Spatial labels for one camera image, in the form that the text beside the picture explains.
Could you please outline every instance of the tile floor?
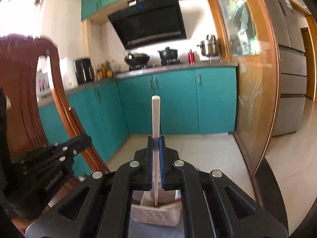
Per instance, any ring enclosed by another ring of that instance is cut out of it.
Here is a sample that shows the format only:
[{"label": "tile floor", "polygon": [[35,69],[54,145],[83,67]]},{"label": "tile floor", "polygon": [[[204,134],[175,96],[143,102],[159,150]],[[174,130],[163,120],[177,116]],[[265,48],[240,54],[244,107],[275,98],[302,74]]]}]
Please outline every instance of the tile floor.
[{"label": "tile floor", "polygon": [[279,184],[291,234],[317,197],[317,105],[306,98],[302,126],[273,137],[266,153]]},{"label": "tile floor", "polygon": [[[132,135],[121,149],[107,162],[111,171],[134,157],[134,152],[147,146],[146,135]],[[165,136],[168,148],[178,151],[181,159],[202,171],[219,169],[251,198],[255,199],[247,168],[232,135]]]}]

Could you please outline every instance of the countertop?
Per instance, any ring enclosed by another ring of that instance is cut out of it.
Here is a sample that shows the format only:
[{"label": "countertop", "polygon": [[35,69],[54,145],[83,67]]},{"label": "countertop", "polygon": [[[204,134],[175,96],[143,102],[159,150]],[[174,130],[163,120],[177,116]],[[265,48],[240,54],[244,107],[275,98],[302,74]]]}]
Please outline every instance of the countertop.
[{"label": "countertop", "polygon": [[[177,70],[186,70],[186,69],[194,69],[194,68],[210,68],[210,67],[237,67],[238,63],[227,63],[227,62],[218,62],[218,63],[208,63],[205,62],[197,62],[195,64],[189,64],[189,63],[182,63],[177,65],[169,65],[169,66],[156,66],[153,68],[148,68],[144,70],[136,70],[131,72],[124,72],[119,73],[113,76],[112,78],[103,79],[98,82],[88,82],[85,84],[82,84],[76,88],[65,90],[66,95],[71,95],[77,92],[80,92],[85,89],[98,87],[100,85],[103,85],[104,83],[115,81],[115,80],[121,80],[126,78],[132,78],[136,76],[146,75],[146,74],[152,74],[152,73],[160,73],[160,72],[167,72],[167,71],[177,71]],[[45,105],[48,105],[50,103],[53,103],[53,96],[48,95],[47,97],[41,99],[37,105],[38,107],[42,107]]]}]

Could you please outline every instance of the black range hood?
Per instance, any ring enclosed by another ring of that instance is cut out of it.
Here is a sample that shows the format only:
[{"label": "black range hood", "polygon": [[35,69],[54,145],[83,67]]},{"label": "black range hood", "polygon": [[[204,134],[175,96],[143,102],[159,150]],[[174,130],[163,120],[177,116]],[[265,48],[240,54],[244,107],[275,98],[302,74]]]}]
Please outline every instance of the black range hood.
[{"label": "black range hood", "polygon": [[108,18],[126,49],[186,39],[178,0],[133,0]]}]

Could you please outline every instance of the red bottle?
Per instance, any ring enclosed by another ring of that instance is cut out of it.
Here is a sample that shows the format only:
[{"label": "red bottle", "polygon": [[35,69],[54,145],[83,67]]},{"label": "red bottle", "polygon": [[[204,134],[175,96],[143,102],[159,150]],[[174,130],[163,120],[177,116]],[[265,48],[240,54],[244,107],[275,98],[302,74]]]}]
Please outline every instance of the red bottle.
[{"label": "red bottle", "polygon": [[194,64],[195,63],[195,55],[194,53],[191,51],[191,49],[189,49],[189,53],[188,53],[188,62],[190,64]]}]

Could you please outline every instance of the silver screw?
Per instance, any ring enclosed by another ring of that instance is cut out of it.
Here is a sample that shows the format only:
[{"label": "silver screw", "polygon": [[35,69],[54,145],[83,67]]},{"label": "silver screw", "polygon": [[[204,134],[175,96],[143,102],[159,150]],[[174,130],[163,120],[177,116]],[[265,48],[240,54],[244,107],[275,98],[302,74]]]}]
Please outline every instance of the silver screw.
[{"label": "silver screw", "polygon": [[175,166],[178,166],[178,167],[182,167],[182,166],[184,166],[184,161],[182,161],[182,160],[176,160],[176,161],[174,162],[174,165],[175,165]]},{"label": "silver screw", "polygon": [[131,167],[138,167],[140,165],[139,161],[131,161],[130,164],[129,164]]},{"label": "silver screw", "polygon": [[219,170],[213,170],[213,171],[211,172],[211,174],[212,174],[213,177],[216,177],[216,178],[219,178],[219,177],[222,176],[222,172],[219,171]]},{"label": "silver screw", "polygon": [[94,179],[100,179],[102,177],[102,172],[96,171],[93,173],[93,178]]}]

